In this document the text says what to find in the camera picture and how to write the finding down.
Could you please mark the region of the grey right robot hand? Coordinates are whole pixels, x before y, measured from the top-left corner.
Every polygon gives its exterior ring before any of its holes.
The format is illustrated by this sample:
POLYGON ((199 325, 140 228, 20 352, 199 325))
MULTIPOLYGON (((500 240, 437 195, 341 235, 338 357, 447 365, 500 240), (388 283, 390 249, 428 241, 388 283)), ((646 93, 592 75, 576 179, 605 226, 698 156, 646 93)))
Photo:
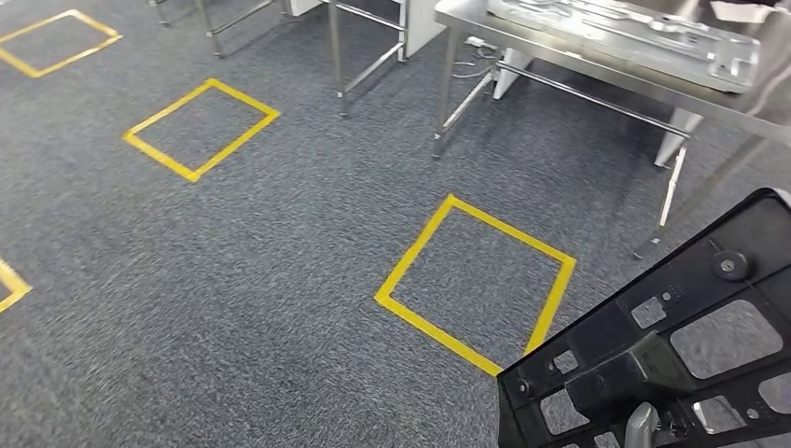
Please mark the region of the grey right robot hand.
POLYGON ((624 433, 625 448, 654 448, 655 433, 660 428, 659 412, 648 402, 642 402, 628 419, 624 433))

